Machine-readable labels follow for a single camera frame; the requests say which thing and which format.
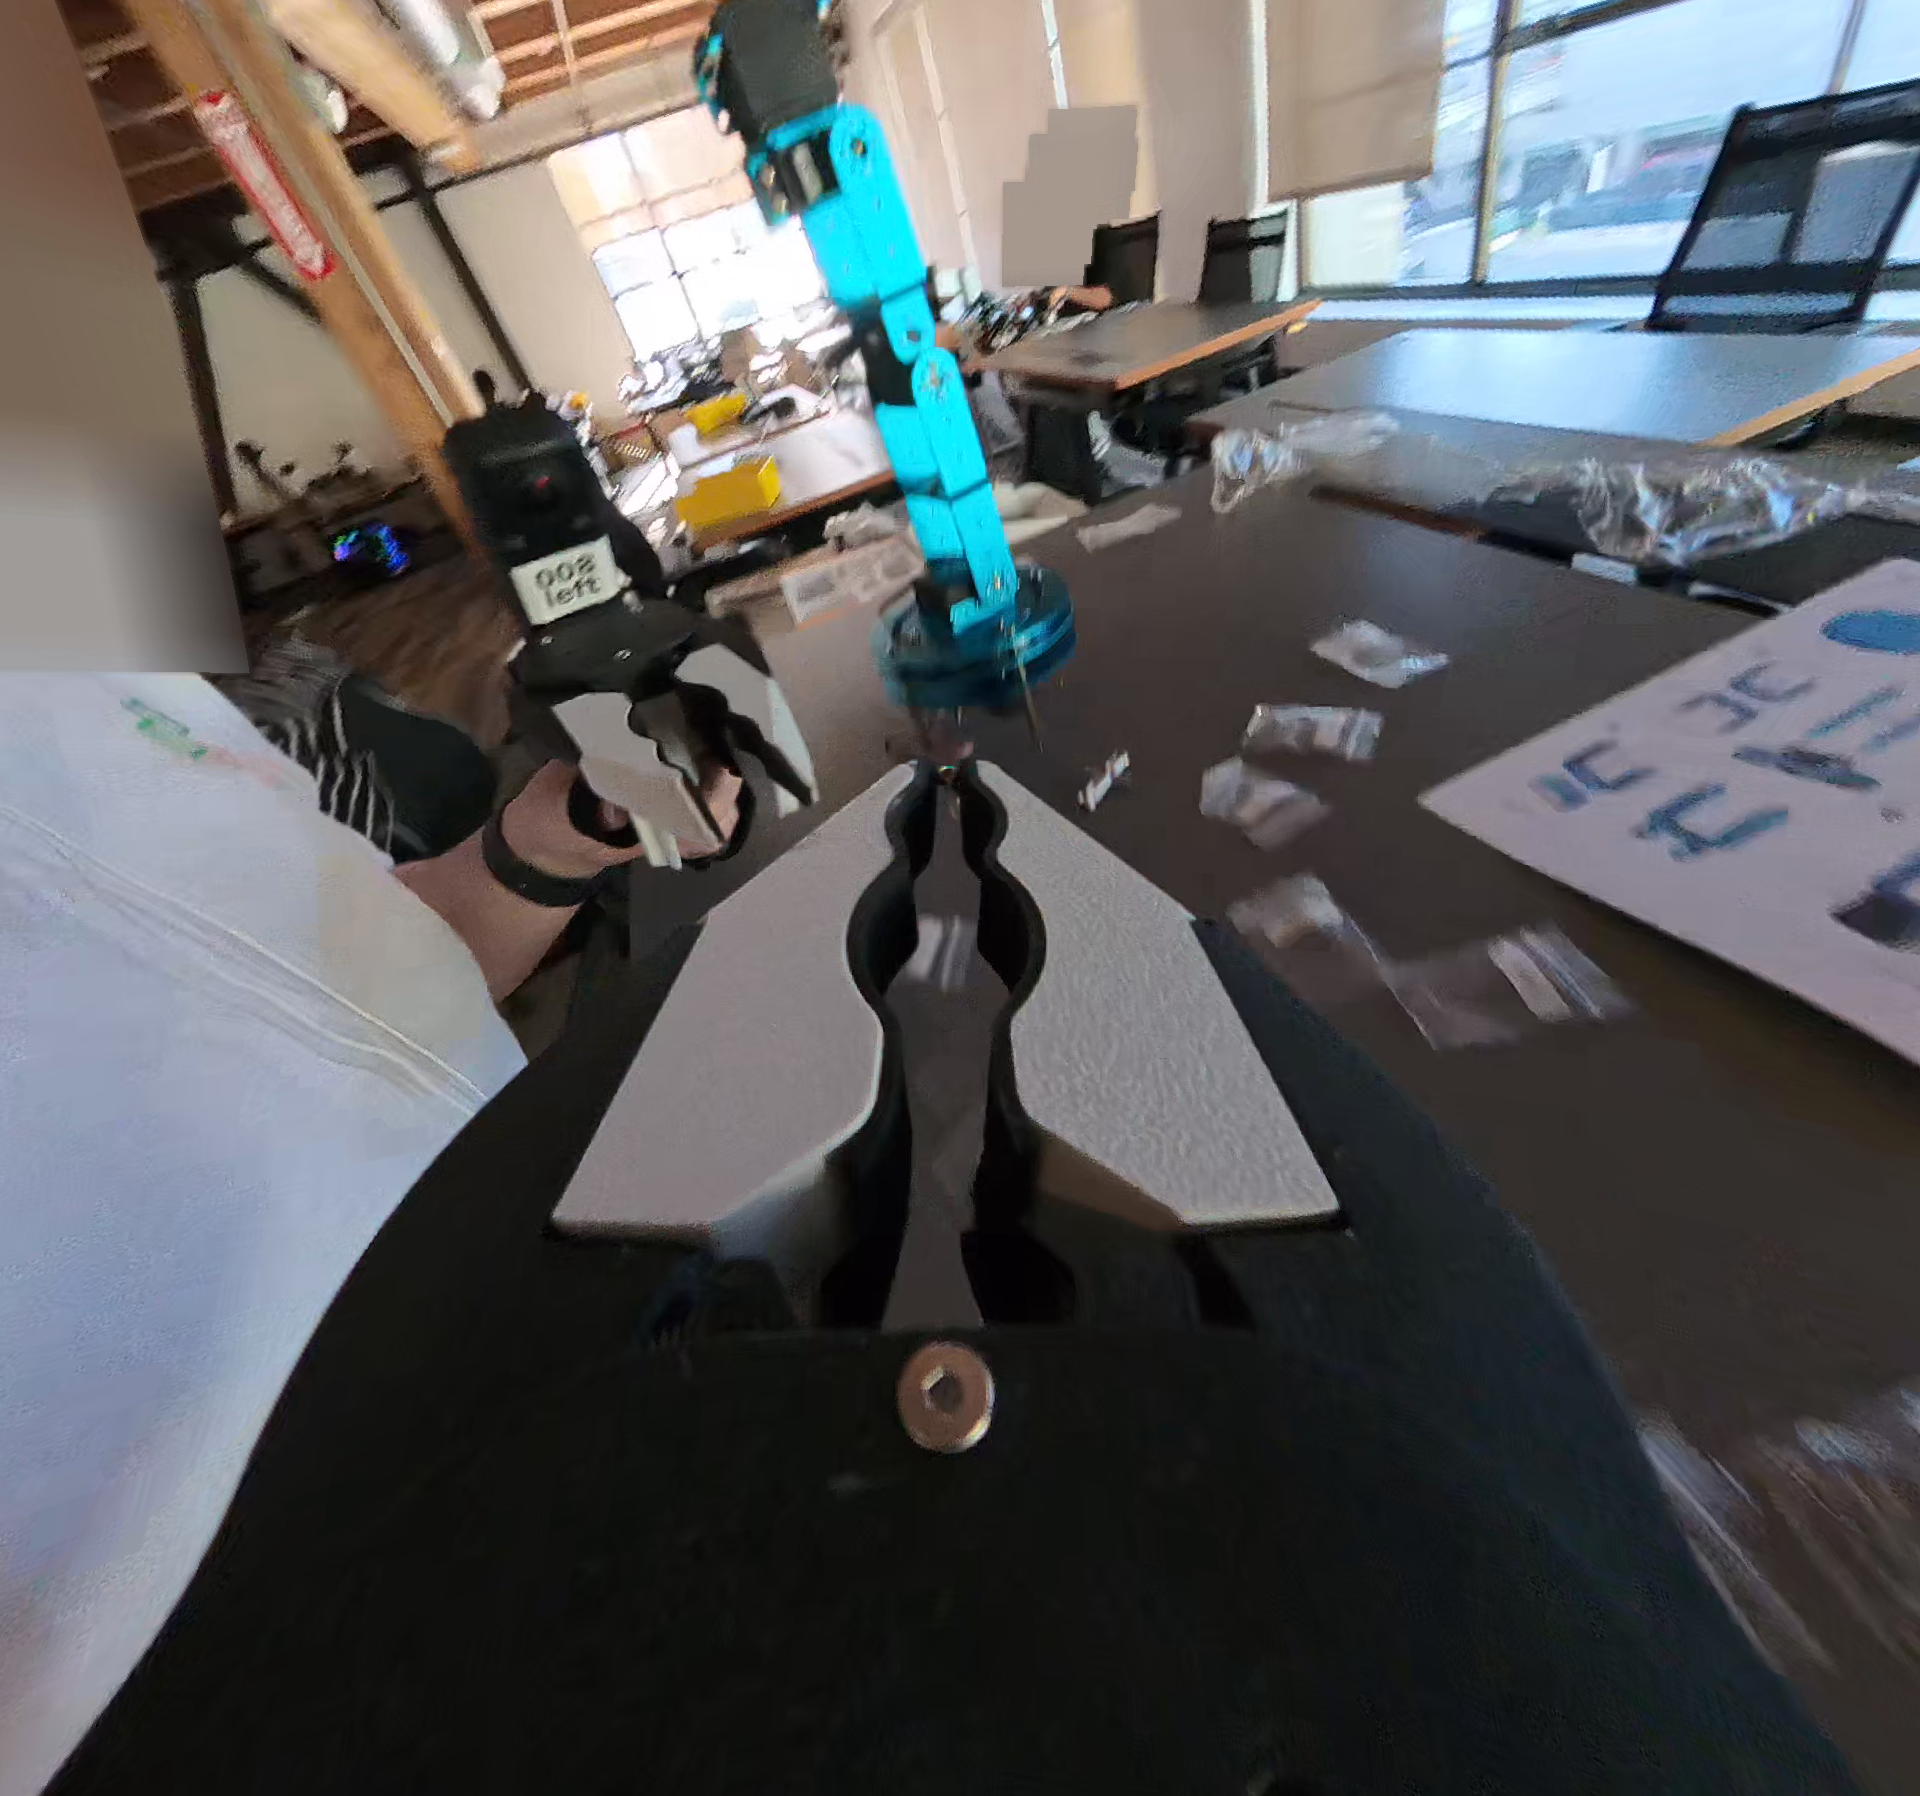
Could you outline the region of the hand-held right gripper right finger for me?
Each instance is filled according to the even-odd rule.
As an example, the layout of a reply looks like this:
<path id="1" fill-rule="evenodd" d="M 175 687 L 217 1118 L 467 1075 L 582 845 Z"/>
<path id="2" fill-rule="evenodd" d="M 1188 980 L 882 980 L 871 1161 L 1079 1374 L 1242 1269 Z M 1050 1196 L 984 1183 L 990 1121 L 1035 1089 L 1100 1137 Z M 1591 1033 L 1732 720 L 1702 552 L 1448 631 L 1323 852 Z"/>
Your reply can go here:
<path id="1" fill-rule="evenodd" d="M 959 773 L 993 1026 L 961 1255 L 990 1324 L 1254 1328 L 1217 1236 L 1339 1197 L 1203 923 L 995 762 Z"/>

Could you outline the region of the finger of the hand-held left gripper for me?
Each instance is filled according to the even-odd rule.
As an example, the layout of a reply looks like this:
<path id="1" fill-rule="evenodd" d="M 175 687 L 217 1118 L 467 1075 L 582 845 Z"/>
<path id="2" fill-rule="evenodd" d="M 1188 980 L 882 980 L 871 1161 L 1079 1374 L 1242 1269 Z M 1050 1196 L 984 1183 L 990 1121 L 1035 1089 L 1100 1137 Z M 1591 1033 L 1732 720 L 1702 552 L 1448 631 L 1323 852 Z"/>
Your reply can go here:
<path id="1" fill-rule="evenodd" d="M 703 774 L 740 777 L 743 809 L 788 819 L 817 797 L 800 723 L 778 679 L 718 640 L 661 651 L 661 816 L 713 819 Z"/>
<path id="2" fill-rule="evenodd" d="M 702 759 L 675 697 L 638 704 L 590 688 L 557 704 L 590 797 L 620 809 L 652 866 L 681 870 L 727 848 L 702 783 Z"/>

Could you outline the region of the blue toy robot arm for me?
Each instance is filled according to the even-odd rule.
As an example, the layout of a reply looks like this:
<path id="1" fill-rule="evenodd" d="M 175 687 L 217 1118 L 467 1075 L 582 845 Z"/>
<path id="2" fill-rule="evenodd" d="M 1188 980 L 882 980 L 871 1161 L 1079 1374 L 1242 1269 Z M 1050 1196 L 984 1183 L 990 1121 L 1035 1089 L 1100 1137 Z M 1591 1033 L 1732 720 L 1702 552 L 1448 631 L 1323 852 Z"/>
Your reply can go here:
<path id="1" fill-rule="evenodd" d="M 878 673 L 915 710 L 1010 710 L 1077 648 L 1057 570 L 1006 537 L 956 356 L 877 114 L 843 96 L 817 0 L 720 0 L 693 52 L 702 102 L 743 145 L 771 228 L 799 224 L 853 334 L 924 570 L 878 624 Z"/>

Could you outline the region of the person's left forearm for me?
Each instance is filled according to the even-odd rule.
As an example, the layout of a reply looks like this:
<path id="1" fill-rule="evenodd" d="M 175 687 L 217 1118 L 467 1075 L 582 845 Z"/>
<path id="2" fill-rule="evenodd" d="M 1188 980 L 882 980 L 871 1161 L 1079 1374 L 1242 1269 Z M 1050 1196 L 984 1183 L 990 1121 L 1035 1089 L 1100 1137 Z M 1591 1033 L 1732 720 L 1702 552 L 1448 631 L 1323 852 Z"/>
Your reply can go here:
<path id="1" fill-rule="evenodd" d="M 490 994 L 504 1001 L 550 958 L 620 861 L 606 845 L 539 861 L 518 851 L 495 856 L 472 836 L 443 856 L 399 863 L 396 880 L 467 944 Z"/>

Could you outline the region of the person's left hand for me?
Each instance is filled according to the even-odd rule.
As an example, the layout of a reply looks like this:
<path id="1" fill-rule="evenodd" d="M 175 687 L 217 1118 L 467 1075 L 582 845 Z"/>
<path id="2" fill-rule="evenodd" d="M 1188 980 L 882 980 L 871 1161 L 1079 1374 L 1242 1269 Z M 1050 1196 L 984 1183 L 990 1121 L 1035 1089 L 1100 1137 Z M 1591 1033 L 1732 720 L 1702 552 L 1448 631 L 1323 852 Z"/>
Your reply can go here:
<path id="1" fill-rule="evenodd" d="M 710 834 L 678 841 L 681 861 L 706 863 L 738 848 L 745 783 L 724 765 L 703 765 L 695 786 Z M 617 870 L 647 861 L 647 836 L 620 806 L 588 790 L 582 773 L 549 762 L 482 830 L 482 859 L 504 888 L 546 908 L 590 900 Z"/>

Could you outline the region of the small clear plastic bag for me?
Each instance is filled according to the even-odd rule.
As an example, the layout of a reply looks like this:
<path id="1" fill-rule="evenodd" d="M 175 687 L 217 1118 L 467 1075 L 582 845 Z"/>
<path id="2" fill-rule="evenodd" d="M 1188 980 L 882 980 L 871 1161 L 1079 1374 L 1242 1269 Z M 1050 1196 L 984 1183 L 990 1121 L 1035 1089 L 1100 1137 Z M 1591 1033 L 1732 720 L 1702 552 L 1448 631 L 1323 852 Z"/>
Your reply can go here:
<path id="1" fill-rule="evenodd" d="M 1232 756 L 1202 774 L 1197 812 L 1252 848 L 1279 852 L 1329 816 L 1329 799 Z"/>
<path id="2" fill-rule="evenodd" d="M 1252 495 L 1327 474 L 1335 464 L 1353 464 L 1402 434 L 1402 421 L 1381 410 L 1338 410 L 1288 419 L 1277 427 L 1224 427 L 1209 448 L 1216 513 L 1232 513 Z"/>
<path id="3" fill-rule="evenodd" d="M 1260 704 L 1245 723 L 1241 752 L 1364 765 L 1379 742 L 1381 715 L 1368 705 Z"/>
<path id="4" fill-rule="evenodd" d="M 1228 926 L 1277 952 L 1306 947 L 1370 950 L 1356 919 L 1332 895 L 1329 883 L 1311 873 L 1292 873 L 1271 880 L 1254 895 L 1228 906 Z"/>
<path id="5" fill-rule="evenodd" d="M 1368 620 L 1342 620 L 1323 631 L 1309 652 L 1332 667 L 1381 688 L 1403 688 L 1414 680 L 1448 669 L 1450 656 L 1418 645 L 1399 631 L 1386 631 Z"/>

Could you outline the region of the striped dark cloth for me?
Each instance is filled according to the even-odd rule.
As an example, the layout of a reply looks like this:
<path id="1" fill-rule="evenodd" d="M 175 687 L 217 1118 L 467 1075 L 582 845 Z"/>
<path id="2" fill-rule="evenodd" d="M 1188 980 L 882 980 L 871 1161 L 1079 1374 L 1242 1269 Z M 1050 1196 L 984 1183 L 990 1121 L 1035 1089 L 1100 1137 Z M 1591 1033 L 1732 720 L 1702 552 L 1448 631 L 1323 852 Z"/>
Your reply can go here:
<path id="1" fill-rule="evenodd" d="M 249 669 L 212 676 L 212 687 L 315 777 L 326 815 L 399 863 L 443 856 L 493 819 L 493 756 L 332 648 L 281 634 Z"/>

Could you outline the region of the printed instruction sheet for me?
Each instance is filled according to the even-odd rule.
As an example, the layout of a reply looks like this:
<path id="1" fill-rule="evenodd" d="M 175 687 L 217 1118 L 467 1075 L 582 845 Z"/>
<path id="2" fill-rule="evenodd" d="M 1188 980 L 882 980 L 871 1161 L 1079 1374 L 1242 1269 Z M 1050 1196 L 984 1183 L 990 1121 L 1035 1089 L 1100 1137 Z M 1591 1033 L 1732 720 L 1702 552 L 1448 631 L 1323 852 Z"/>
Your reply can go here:
<path id="1" fill-rule="evenodd" d="M 1917 565 L 1887 559 L 1420 806 L 1917 1065 Z"/>

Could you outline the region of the wood edged office table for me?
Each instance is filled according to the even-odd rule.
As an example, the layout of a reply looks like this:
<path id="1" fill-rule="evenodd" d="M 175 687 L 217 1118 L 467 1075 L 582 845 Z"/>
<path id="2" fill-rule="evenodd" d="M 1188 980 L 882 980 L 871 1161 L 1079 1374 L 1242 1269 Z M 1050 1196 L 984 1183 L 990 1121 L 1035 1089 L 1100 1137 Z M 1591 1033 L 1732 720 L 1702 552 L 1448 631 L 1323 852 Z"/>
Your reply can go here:
<path id="1" fill-rule="evenodd" d="M 1279 377 L 1279 345 L 1321 307 L 1292 302 L 1135 302 L 1031 334 L 972 360 L 1057 407 L 1111 417 L 1121 441 L 1179 464 L 1189 421 Z"/>

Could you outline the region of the large clear plastic wrap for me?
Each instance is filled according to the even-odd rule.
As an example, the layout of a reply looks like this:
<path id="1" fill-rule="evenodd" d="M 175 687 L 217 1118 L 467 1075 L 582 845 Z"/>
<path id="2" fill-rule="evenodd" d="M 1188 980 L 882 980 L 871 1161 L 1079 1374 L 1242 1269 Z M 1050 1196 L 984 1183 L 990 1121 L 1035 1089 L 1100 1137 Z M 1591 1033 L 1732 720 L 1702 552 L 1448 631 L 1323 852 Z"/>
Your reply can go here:
<path id="1" fill-rule="evenodd" d="M 1834 484 L 1766 456 L 1600 462 L 1506 471 L 1474 506 L 1505 533 L 1580 533 L 1580 552 L 1632 566 L 1691 570 L 1773 549 L 1845 520 L 1917 530 L 1917 492 Z"/>

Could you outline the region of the grey office table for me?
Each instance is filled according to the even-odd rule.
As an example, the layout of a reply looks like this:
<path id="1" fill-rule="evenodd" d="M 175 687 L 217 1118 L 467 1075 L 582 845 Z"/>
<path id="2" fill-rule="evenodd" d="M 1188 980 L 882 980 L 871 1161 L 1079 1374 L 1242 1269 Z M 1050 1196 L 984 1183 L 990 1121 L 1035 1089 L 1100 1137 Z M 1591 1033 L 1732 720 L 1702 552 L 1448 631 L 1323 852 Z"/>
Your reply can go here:
<path id="1" fill-rule="evenodd" d="M 1409 328 L 1211 406 L 1189 434 L 1381 410 L 1734 448 L 1916 375 L 1917 339 L 1871 330 Z"/>

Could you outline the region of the white roller blind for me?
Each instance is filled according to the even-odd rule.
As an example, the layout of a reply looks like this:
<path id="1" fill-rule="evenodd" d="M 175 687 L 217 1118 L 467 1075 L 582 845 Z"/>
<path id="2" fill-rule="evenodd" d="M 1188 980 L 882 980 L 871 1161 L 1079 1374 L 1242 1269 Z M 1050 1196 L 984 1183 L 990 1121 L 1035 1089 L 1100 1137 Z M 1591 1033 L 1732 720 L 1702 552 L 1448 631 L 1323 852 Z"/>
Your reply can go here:
<path id="1" fill-rule="evenodd" d="M 1267 193 L 1425 177 L 1448 0 L 1264 0 Z"/>

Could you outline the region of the black mesh office chair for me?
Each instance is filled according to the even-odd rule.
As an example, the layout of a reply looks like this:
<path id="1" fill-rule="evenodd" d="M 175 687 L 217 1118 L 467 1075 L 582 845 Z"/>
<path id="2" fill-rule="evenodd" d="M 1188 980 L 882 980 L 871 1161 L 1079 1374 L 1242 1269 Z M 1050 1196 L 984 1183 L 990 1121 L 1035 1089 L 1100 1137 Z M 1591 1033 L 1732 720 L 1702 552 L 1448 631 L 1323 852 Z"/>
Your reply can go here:
<path id="1" fill-rule="evenodd" d="M 1645 330 L 1813 334 L 1864 320 L 1917 192 L 1917 81 L 1737 107 Z"/>

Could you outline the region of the large window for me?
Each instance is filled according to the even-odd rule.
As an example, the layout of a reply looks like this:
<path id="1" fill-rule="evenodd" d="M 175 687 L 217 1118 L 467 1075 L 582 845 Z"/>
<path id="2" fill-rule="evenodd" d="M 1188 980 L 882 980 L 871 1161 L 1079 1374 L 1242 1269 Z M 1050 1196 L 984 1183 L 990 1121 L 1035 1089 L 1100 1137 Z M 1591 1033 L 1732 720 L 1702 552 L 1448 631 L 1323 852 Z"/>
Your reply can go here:
<path id="1" fill-rule="evenodd" d="M 1917 0 L 1448 0 L 1399 277 L 1653 274 L 1732 114 L 1917 74 Z"/>

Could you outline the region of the wooden post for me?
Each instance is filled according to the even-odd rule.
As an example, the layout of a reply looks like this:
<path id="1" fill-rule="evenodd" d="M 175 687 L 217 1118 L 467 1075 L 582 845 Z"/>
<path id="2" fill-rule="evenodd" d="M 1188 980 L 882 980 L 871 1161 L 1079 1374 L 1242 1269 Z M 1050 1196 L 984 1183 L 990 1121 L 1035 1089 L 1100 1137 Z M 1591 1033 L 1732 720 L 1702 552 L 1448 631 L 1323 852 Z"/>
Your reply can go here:
<path id="1" fill-rule="evenodd" d="M 429 474 L 446 509 L 456 487 L 446 434 L 478 414 L 467 364 L 399 255 L 340 138 L 299 86 L 294 49 L 260 0 L 172 0 L 197 38 L 182 78 L 193 95 L 235 92 L 279 181 L 332 253 L 335 273 L 315 281 L 315 302 L 335 342 Z"/>

